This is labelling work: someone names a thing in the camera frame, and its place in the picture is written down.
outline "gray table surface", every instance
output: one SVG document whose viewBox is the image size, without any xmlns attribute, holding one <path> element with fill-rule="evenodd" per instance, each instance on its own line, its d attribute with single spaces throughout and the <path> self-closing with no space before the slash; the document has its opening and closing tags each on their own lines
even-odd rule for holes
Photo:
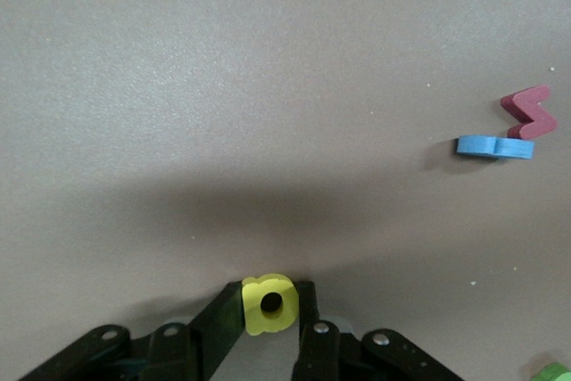
<svg viewBox="0 0 571 381">
<path fill-rule="evenodd" d="M 467 381 L 571 364 L 570 23 L 571 0 L 0 0 L 1 378 L 268 272 Z M 543 83 L 533 160 L 452 153 Z M 245 337 L 216 379 L 295 354 Z"/>
</svg>

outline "yellow foam piece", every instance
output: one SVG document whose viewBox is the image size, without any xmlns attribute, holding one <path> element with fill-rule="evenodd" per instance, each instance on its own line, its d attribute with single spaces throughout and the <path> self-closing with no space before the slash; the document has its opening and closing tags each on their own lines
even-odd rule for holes
<svg viewBox="0 0 571 381">
<path fill-rule="evenodd" d="M 279 308 L 272 312 L 261 308 L 261 301 L 268 294 L 279 294 L 282 299 Z M 300 311 L 300 298 L 294 283 L 281 274 L 242 280 L 242 302 L 246 332 L 252 336 L 287 329 L 293 325 Z"/>
</svg>

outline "screw head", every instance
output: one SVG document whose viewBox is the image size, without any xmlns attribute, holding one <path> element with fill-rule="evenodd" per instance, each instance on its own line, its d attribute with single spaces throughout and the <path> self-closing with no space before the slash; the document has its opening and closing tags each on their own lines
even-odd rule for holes
<svg viewBox="0 0 571 381">
<path fill-rule="evenodd" d="M 385 334 L 374 334 L 373 342 L 377 345 L 388 345 L 391 343 L 391 340 Z"/>
<path fill-rule="evenodd" d="M 319 323 L 313 325 L 313 330 L 315 330 L 318 334 L 326 334 L 329 332 L 329 326 L 327 323 L 320 321 Z"/>
<path fill-rule="evenodd" d="M 104 341 L 109 341 L 110 339 L 113 339 L 115 336 L 117 336 L 116 330 L 108 330 L 103 335 L 101 335 L 101 339 L 103 339 Z"/>
</svg>

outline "metal screw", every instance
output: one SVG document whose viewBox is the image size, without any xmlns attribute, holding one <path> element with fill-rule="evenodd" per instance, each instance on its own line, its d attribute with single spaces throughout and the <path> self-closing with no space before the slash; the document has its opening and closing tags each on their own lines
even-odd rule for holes
<svg viewBox="0 0 571 381">
<path fill-rule="evenodd" d="M 178 326 L 171 326 L 167 327 L 164 332 L 162 332 L 165 336 L 174 336 L 178 333 Z"/>
<path fill-rule="evenodd" d="M 116 330 L 108 330 L 103 335 L 101 335 L 101 339 L 103 339 L 104 341 L 109 341 L 110 339 L 113 339 L 115 336 L 117 336 Z"/>
<path fill-rule="evenodd" d="M 318 334 L 326 334 L 329 332 L 329 326 L 326 323 L 320 321 L 319 323 L 313 325 L 313 330 L 315 330 Z"/>
<path fill-rule="evenodd" d="M 377 345 L 388 345 L 391 343 L 391 340 L 385 334 L 374 334 L 373 342 Z"/>
</svg>

